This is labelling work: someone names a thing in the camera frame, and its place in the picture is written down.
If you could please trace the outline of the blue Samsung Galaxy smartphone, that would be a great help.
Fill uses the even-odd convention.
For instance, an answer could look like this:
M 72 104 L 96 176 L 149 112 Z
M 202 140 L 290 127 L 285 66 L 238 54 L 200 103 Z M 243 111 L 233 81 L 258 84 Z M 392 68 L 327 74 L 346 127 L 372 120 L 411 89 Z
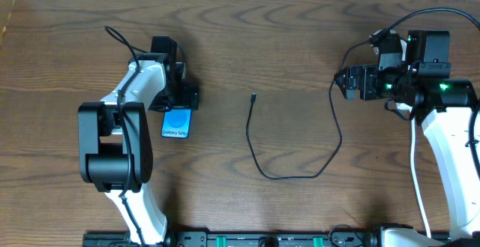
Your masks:
M 191 110 L 171 110 L 163 117 L 161 136 L 187 139 L 191 128 Z

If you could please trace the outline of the white power strip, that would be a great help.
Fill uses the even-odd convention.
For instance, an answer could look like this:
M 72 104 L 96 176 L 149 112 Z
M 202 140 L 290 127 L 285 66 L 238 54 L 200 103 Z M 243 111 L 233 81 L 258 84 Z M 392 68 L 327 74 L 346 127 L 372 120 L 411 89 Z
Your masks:
M 411 106 L 405 103 L 396 103 L 396 108 L 398 110 L 408 110 L 409 112 L 412 110 Z

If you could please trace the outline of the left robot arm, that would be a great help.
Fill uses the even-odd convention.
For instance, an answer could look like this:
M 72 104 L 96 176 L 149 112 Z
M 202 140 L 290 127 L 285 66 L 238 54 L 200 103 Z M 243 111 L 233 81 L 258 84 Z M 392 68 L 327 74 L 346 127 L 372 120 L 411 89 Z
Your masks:
M 178 62 L 178 51 L 168 36 L 154 36 L 149 51 L 132 48 L 117 87 L 99 101 L 82 103 L 77 112 L 80 176 L 117 206 L 130 231 L 129 242 L 139 246 L 176 244 L 149 184 L 153 150 L 146 114 L 184 113 L 179 132 L 162 133 L 188 137 L 200 89 L 186 82 L 186 64 Z

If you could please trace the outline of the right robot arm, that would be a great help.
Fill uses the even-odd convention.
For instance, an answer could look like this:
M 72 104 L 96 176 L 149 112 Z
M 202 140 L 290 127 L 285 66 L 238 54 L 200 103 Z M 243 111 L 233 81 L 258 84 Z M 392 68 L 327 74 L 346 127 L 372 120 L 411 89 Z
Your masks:
M 479 245 L 479 100 L 469 80 L 450 78 L 450 34 L 411 30 L 376 32 L 371 46 L 379 57 L 334 75 L 346 99 L 383 99 L 408 110 L 421 126 L 437 162 L 449 213 L 448 246 Z

